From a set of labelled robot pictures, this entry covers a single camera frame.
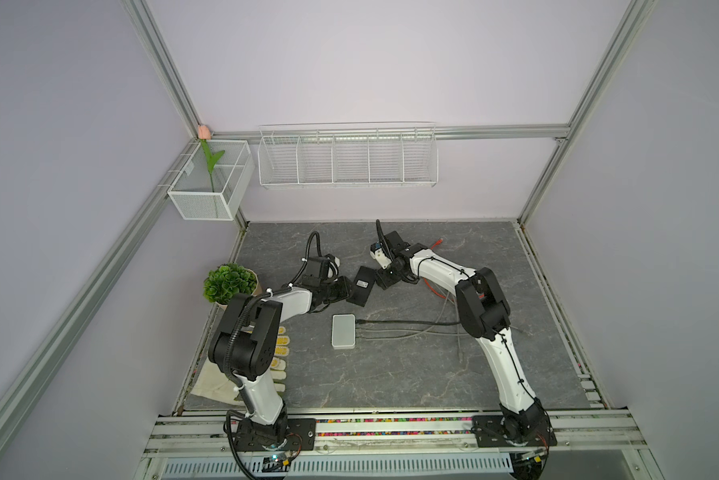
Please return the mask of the black network switch box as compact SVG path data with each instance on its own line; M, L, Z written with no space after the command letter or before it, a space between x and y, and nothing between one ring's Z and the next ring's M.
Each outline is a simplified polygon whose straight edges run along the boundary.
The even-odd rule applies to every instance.
M351 293L347 302L365 307L371 292L375 286L375 269L367 266L361 266L354 278Z

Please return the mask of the white network switch box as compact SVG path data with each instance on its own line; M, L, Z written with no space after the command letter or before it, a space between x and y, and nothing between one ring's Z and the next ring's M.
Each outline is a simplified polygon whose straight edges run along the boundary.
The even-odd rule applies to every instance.
M335 314L332 318L331 344L335 350L350 350L357 343L357 318L354 314Z

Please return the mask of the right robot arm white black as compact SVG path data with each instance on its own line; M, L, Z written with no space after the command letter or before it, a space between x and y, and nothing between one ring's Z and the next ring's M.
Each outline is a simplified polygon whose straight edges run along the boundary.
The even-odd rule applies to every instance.
M421 243L403 240L395 231L385 233L379 221L375 229L377 242L371 246L371 257L379 263L375 277L383 289L397 282L416 284L425 280L455 298L457 321L481 347L497 383L503 438L517 446L533 440L555 446L549 414L529 385L515 351L511 306L495 272L487 267L459 265Z

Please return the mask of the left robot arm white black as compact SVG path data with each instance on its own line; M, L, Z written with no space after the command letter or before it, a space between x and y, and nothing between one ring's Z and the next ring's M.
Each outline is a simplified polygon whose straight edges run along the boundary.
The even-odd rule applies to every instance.
M246 412L239 430L255 444L283 445L289 434L287 406L277 392L271 364L283 321L318 312L351 295L333 254L303 260L297 278L260 295L237 294L227 306L208 349L208 359L236 387Z

